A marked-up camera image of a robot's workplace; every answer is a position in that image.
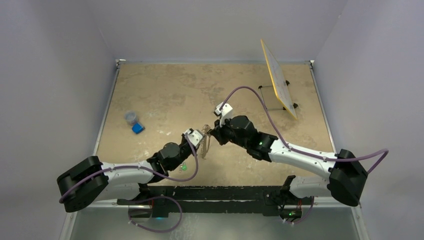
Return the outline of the green key tag with key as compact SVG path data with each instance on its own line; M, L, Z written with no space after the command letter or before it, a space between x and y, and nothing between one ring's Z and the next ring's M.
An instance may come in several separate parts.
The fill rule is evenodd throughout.
M179 166L179 172L181 173L181 172L183 172L183 171L186 171L187 170L187 166L186 165L180 165Z

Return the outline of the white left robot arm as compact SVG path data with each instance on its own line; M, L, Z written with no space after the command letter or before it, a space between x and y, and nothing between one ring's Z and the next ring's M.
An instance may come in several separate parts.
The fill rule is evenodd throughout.
M135 163L107 163L98 156L89 156L57 178L59 202L68 213L111 199L132 200L142 205L149 199L149 191L142 185L163 179L177 181L169 172L188 157L195 157L204 137L198 130L188 129L179 144L169 142L150 158Z

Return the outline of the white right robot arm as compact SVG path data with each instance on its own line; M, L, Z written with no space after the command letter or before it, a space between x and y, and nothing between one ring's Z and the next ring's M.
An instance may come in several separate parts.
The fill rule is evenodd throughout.
M277 136L257 131L244 115L226 120L223 125L216 120L209 134L220 145L230 142L244 148L256 160L288 164L323 177L329 181L331 196L342 204L356 207L360 203L368 173L358 161L324 161L294 152Z

